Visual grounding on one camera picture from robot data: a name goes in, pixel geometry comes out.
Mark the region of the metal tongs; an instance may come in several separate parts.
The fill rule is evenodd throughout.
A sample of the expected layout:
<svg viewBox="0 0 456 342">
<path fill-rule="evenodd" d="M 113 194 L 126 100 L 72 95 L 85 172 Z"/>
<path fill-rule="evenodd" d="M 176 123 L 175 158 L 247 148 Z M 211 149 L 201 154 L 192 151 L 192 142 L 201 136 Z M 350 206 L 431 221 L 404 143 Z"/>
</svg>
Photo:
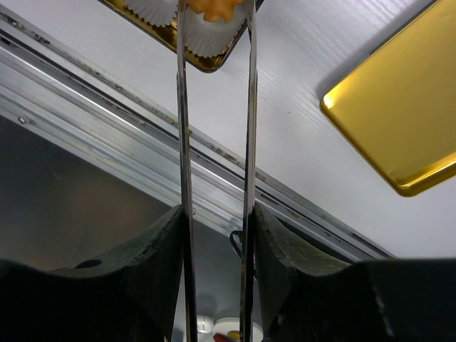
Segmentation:
<svg viewBox="0 0 456 342">
<path fill-rule="evenodd" d="M 185 273 L 186 337 L 197 340 L 197 314 L 195 296 L 195 263 L 193 243 L 192 179 L 190 156 L 190 127 L 188 119 L 187 79 L 185 58 L 185 12 L 187 2 L 178 2 L 177 11 L 177 109 L 180 145 L 180 188 L 182 222 L 184 230 L 183 257 Z M 254 205 L 257 147 L 257 26 L 256 2 L 247 2 L 247 28 L 249 32 L 249 87 L 247 110 L 247 137 L 244 163 L 244 201 L 242 222 L 242 266 L 239 314 L 240 341 L 253 340 L 254 300 Z"/>
</svg>

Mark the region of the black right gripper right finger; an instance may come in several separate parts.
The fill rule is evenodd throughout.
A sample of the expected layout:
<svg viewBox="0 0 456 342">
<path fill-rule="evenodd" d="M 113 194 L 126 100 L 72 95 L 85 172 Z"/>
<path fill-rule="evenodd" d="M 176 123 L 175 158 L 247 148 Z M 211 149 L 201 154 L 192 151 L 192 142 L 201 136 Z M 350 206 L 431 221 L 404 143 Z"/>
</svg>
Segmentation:
<svg viewBox="0 0 456 342">
<path fill-rule="evenodd" d="M 256 279 L 267 341 L 453 341 L 455 260 L 349 264 L 254 208 Z"/>
</svg>

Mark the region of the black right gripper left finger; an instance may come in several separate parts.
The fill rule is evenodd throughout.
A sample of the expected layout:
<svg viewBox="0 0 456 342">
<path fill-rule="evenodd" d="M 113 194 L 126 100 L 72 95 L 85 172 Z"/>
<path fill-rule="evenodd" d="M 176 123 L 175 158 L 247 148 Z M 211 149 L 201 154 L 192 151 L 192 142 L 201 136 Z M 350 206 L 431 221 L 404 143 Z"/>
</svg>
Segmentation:
<svg viewBox="0 0 456 342">
<path fill-rule="evenodd" d="M 169 341 L 182 271 L 180 207 L 73 268 L 1 261 L 3 341 Z"/>
</svg>

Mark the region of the square cookie tin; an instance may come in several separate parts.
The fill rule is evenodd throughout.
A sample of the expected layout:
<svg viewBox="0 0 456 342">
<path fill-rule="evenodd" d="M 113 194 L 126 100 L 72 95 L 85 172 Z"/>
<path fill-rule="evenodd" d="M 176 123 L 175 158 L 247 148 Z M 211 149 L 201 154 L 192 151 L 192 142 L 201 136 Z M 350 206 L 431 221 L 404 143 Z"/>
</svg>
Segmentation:
<svg viewBox="0 0 456 342">
<path fill-rule="evenodd" d="M 104 1 L 109 9 L 164 47 L 177 50 L 179 1 Z M 213 73 L 227 60 L 261 1 L 185 1 L 185 58 Z"/>
</svg>

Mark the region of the flower cookie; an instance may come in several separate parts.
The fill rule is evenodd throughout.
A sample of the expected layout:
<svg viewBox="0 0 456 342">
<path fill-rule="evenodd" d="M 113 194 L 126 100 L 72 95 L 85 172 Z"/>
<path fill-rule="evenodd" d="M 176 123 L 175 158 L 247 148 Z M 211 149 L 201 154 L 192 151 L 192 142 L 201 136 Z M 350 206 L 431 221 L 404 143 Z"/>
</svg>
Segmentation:
<svg viewBox="0 0 456 342">
<path fill-rule="evenodd" d="M 189 0 L 187 7 L 196 14 L 203 14 L 203 20 L 217 22 L 223 19 L 226 23 L 234 17 L 234 10 L 243 0 Z"/>
</svg>

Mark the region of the gold tin lid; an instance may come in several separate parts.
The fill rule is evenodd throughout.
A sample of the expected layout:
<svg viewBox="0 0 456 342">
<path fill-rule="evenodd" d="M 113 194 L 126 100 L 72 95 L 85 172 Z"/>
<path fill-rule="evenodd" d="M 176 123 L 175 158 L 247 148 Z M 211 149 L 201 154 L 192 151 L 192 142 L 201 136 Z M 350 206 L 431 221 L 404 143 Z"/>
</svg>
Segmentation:
<svg viewBox="0 0 456 342">
<path fill-rule="evenodd" d="M 434 1 L 327 91 L 321 112 L 404 197 L 455 175 L 455 3 Z"/>
</svg>

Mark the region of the white paper cup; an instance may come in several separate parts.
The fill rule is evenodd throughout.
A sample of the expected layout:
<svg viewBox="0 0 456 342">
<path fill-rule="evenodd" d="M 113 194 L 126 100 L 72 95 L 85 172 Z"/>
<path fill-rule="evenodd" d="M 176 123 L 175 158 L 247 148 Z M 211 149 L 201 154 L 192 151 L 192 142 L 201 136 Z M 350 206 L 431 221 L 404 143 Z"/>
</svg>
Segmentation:
<svg viewBox="0 0 456 342">
<path fill-rule="evenodd" d="M 230 22 L 223 19 L 217 22 L 203 20 L 203 14 L 196 14 L 190 8 L 185 12 L 185 46 L 201 57 L 213 57 L 228 47 L 245 22 L 247 13 L 237 6 Z"/>
<path fill-rule="evenodd" d="M 124 4 L 154 26 L 167 26 L 177 16 L 178 0 L 126 0 Z"/>
</svg>

